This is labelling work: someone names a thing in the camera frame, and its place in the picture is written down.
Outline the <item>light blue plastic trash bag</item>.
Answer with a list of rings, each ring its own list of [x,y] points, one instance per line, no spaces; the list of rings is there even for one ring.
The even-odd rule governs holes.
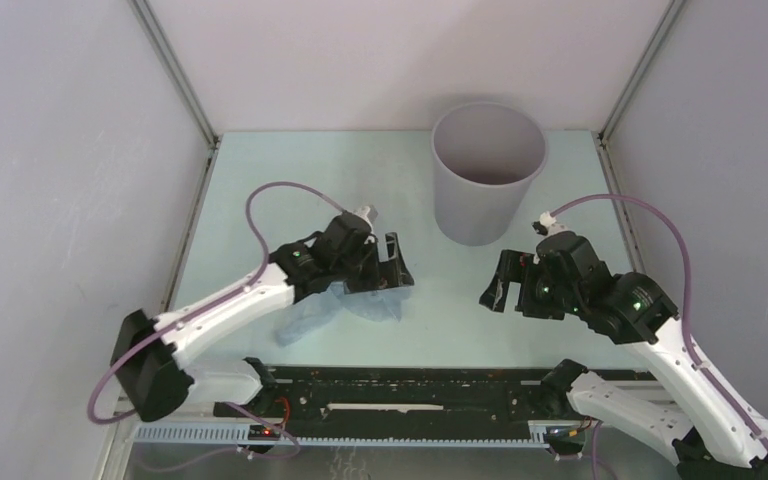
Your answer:
[[[400,321],[403,303],[411,293],[411,286],[348,293],[342,283],[335,283],[324,293],[314,294],[288,308],[273,337],[280,347],[292,345],[332,322],[339,314],[351,314],[371,322]]]

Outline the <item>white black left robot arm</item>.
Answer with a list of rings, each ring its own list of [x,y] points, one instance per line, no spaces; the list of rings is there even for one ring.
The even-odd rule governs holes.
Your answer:
[[[110,367],[133,413],[155,422],[186,403],[201,402],[231,402],[257,417],[271,412],[276,390],[258,360],[212,369],[198,359],[242,327],[334,284],[346,294],[414,285],[398,235],[378,237],[371,212],[340,213],[324,230],[277,247],[255,271],[181,309],[153,318],[143,310],[127,315]]]

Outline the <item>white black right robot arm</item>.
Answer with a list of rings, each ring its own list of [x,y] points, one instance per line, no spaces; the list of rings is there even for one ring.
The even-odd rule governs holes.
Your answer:
[[[520,287],[522,315],[579,318],[638,358],[674,401],[666,408],[636,398],[566,359],[541,380],[548,414],[605,421],[660,453],[683,479],[768,479],[768,419],[685,334],[676,305],[654,280],[610,272],[585,237],[562,231],[532,253],[503,250],[480,304],[503,311],[512,284]]]

